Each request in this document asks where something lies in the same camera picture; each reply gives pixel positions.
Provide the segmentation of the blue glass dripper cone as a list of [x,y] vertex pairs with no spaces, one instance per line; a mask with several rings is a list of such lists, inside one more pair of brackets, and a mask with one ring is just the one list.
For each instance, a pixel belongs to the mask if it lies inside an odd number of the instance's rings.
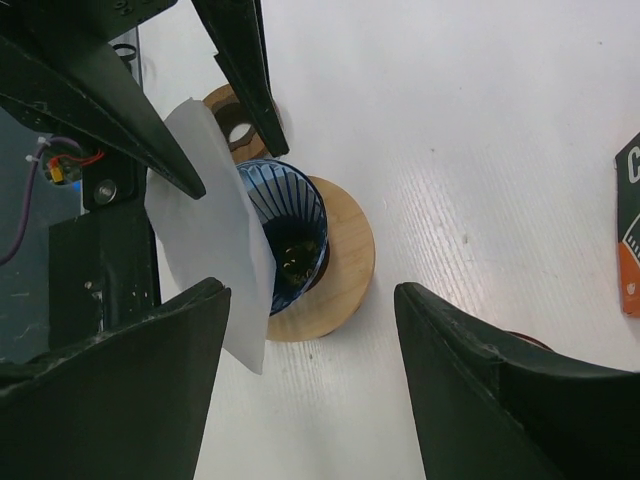
[[275,315],[317,282],[328,260],[328,214],[318,188],[292,165],[255,159],[236,169],[275,260]]

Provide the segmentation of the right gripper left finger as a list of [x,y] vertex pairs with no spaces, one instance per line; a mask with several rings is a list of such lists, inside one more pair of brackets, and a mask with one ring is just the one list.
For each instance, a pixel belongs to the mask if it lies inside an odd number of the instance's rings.
[[205,279],[137,321],[1,366],[5,479],[190,479],[231,292]]

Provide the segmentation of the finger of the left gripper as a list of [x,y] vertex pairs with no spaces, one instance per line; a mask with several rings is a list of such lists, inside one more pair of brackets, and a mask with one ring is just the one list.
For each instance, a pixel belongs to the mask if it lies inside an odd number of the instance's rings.
[[259,0],[193,0],[217,49],[216,62],[273,156],[289,145],[273,100]]

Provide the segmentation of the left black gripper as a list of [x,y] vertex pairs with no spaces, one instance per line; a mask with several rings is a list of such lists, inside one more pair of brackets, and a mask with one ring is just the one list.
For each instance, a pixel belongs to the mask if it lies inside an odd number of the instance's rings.
[[33,40],[58,27],[111,41],[176,3],[2,1],[2,108],[33,131],[103,144],[203,197],[195,168],[111,46],[86,37],[46,46]]

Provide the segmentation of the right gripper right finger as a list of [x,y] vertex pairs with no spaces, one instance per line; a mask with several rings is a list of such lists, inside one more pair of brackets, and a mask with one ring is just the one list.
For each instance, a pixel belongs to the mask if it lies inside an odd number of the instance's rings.
[[635,479],[639,376],[529,343],[407,282],[394,309],[430,479]]

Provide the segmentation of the light wooden ring holder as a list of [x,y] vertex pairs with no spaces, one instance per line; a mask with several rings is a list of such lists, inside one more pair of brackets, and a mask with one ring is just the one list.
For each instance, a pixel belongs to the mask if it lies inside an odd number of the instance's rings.
[[340,186],[319,177],[311,181],[328,215],[328,262],[313,288],[270,317],[270,341],[302,342],[331,334],[360,308],[374,276],[375,241],[364,211]]

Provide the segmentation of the dark wooden ring holder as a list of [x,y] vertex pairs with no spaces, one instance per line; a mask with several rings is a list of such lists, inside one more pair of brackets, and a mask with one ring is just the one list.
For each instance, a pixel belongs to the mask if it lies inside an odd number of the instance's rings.
[[235,164],[273,158],[229,84],[209,93],[203,103],[220,127]]

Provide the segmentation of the white paper coffee filter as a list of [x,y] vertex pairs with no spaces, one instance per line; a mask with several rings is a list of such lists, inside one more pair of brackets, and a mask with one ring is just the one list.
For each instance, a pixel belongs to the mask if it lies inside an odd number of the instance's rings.
[[206,193],[194,200],[151,172],[147,215],[180,290],[206,277],[230,288],[223,346],[247,369],[261,374],[276,273],[271,248],[210,109],[200,100],[187,99],[165,124]]

